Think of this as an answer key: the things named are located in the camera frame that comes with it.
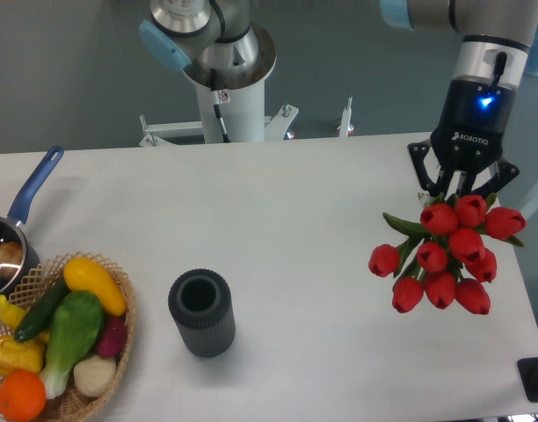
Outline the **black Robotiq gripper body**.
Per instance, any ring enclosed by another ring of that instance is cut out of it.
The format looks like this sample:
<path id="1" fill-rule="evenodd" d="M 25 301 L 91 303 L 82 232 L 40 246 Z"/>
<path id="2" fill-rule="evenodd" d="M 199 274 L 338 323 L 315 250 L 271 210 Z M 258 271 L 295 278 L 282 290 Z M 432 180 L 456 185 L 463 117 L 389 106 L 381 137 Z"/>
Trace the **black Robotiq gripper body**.
<path id="1" fill-rule="evenodd" d="M 431 135 L 434 155 L 444 170 L 478 172 L 503 155 L 503 135 L 515 100 L 515 91 L 488 84 L 453 80 L 440 121 Z"/>

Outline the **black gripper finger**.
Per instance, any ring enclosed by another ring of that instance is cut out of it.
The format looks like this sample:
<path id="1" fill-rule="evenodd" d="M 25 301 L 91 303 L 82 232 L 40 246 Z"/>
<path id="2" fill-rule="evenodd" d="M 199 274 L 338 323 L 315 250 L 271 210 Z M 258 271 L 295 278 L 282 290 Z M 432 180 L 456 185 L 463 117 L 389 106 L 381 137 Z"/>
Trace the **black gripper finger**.
<path id="1" fill-rule="evenodd" d="M 407 150 L 420 187 L 431 196 L 439 196 L 441 194 L 440 185 L 431 179 L 425 167 L 425 158 L 431 147 L 431 141 L 424 140 L 410 143 Z"/>
<path id="2" fill-rule="evenodd" d="M 471 191 L 472 194 L 488 197 L 493 193 L 498 193 L 513 179 L 520 174 L 520 169 L 508 162 L 506 159 L 499 159 L 495 163 L 495 172 L 493 176 L 483 185 Z"/>

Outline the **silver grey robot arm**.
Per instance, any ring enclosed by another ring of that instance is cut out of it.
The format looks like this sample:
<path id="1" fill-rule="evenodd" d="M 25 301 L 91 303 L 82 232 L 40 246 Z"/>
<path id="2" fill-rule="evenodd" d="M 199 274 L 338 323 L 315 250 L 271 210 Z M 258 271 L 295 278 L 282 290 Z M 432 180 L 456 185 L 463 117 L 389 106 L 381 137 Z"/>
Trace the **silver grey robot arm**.
<path id="1" fill-rule="evenodd" d="M 265 139 L 265 80 L 276 63 L 272 37 L 251 21 L 247 1 L 153 1 L 142 44 L 196 88 L 206 142 Z M 438 126 L 409 145 L 421 188 L 487 196 L 518 175 L 502 138 L 538 26 L 538 1 L 383 1 L 383 19 L 408 29 L 463 36 Z"/>

